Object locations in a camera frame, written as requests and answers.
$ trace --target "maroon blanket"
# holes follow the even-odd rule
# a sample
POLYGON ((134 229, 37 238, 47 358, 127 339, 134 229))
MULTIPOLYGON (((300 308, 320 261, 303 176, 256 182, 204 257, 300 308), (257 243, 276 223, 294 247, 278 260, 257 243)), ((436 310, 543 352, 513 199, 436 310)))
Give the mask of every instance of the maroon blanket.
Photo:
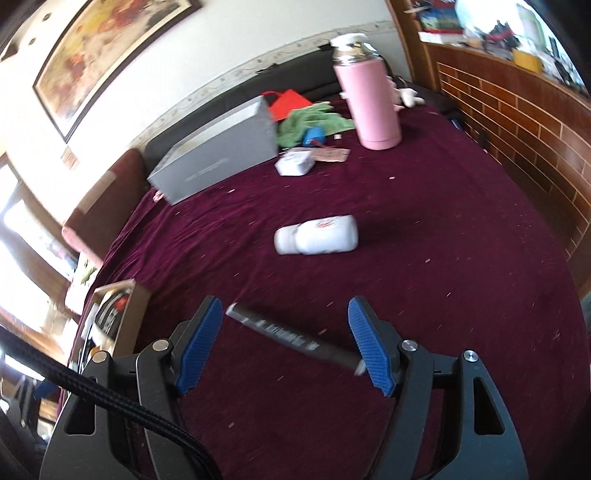
MULTIPOLYGON (((138 206, 96 285, 154 292, 138 350, 207 294, 353 349, 347 303, 364 295, 403 337, 435 353, 474 349, 496 382, 533 478, 589 395, 583 319, 561 248, 501 166, 428 108, 401 114, 402 144, 280 177, 273 162, 189 199, 138 206), (279 256, 277 228, 352 214, 356 251, 279 256)), ((190 432, 227 480, 359 480, 392 400, 226 318, 200 384, 181 400, 190 432)), ((429 425, 428 457, 436 428, 429 425)))

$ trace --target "pink thermos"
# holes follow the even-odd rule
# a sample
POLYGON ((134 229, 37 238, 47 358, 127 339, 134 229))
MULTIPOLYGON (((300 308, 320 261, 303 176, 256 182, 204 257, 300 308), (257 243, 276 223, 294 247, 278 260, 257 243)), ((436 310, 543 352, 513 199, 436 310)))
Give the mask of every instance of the pink thermos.
POLYGON ((343 89, 361 144, 386 150, 402 140, 398 112, 392 101, 392 82, 383 59, 362 33, 333 38, 336 76, 343 89))

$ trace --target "painting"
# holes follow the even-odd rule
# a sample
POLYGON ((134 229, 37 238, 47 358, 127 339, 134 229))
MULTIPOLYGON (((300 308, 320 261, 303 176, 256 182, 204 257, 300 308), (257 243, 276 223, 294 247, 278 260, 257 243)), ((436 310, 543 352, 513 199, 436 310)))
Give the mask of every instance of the painting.
POLYGON ((196 0, 90 0, 45 61, 34 90, 69 140, 92 103, 157 35, 199 7, 196 0))

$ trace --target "gray box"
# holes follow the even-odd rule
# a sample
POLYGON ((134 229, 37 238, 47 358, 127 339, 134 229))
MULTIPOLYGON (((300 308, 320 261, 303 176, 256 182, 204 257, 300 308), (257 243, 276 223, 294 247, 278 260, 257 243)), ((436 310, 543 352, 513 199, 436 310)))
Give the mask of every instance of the gray box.
POLYGON ((277 126, 262 96, 203 125, 164 156, 148 177, 172 205, 277 156, 277 126))

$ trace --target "bottle label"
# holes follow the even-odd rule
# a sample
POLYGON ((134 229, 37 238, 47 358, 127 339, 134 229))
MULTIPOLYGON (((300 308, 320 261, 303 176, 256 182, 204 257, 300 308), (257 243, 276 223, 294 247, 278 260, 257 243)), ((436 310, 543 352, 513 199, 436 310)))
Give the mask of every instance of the bottle label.
POLYGON ((316 223, 316 228, 331 228, 336 225, 336 219, 338 217, 329 217, 323 218, 322 220, 318 220, 316 223))

